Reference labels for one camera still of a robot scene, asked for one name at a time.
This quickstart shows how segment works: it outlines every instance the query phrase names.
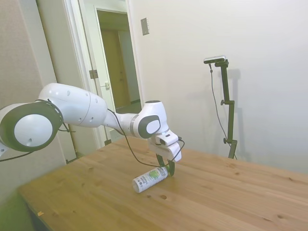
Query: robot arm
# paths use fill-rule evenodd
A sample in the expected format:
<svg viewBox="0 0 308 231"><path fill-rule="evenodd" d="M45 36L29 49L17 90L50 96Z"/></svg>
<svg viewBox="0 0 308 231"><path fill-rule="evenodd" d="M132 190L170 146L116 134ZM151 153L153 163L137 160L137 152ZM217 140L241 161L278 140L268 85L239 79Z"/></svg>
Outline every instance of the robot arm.
<svg viewBox="0 0 308 231"><path fill-rule="evenodd" d="M146 102L139 114L117 114L109 111L99 96L57 83L45 86L34 103L0 110L0 156L10 148L33 152L46 147L62 123L111 127L127 136L148 139L150 150L170 161L181 159L179 138L169 129L160 101Z"/></svg>

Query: light switch plate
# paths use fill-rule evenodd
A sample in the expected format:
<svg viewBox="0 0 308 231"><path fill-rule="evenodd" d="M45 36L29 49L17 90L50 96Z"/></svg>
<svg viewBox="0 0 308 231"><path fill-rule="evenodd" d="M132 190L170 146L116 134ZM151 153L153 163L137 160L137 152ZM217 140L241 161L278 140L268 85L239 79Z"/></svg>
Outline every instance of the light switch plate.
<svg viewBox="0 0 308 231"><path fill-rule="evenodd" d="M150 33L148 18L141 19L141 28L143 35L148 35Z"/></svg>

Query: wooden table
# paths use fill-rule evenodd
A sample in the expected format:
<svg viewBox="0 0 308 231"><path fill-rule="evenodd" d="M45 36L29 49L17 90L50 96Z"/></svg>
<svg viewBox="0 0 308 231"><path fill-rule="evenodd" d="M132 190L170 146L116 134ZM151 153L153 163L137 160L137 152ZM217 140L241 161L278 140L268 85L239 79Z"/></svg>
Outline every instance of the wooden table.
<svg viewBox="0 0 308 231"><path fill-rule="evenodd" d="M307 175L184 149L173 177L135 193L133 178L151 169L120 140L19 192L53 231L308 231Z"/></svg>

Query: doorway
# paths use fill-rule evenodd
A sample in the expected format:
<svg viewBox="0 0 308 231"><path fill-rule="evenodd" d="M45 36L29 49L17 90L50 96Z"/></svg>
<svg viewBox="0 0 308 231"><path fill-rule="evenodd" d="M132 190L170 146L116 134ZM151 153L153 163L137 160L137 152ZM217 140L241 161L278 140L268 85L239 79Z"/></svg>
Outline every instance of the doorway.
<svg viewBox="0 0 308 231"><path fill-rule="evenodd" d="M108 75L117 113L139 113L140 94L125 13L97 11Z"/></svg>

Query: white can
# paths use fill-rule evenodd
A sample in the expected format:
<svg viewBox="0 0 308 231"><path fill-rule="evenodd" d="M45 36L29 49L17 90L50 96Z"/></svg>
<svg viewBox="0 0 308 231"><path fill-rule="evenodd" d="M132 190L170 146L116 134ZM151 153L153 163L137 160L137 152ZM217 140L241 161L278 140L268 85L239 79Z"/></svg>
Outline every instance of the white can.
<svg viewBox="0 0 308 231"><path fill-rule="evenodd" d="M137 193L141 193L144 190L152 187L156 183L167 178L167 176L167 167L154 168L153 170L133 179L133 188Z"/></svg>

